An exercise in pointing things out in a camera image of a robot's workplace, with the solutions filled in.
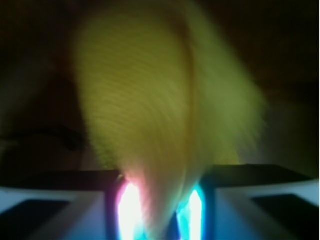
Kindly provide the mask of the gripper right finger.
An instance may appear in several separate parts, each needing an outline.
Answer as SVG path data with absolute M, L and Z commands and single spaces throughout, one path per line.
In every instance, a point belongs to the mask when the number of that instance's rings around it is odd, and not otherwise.
M 319 180 L 267 164 L 210 169 L 177 213 L 181 240 L 317 240 Z

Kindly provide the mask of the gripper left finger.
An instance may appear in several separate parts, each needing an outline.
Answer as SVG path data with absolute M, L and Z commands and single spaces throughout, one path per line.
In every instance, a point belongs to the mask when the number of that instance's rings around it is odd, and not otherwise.
M 3 240 L 142 240 L 138 194 L 117 170 L 52 171 L 0 187 Z

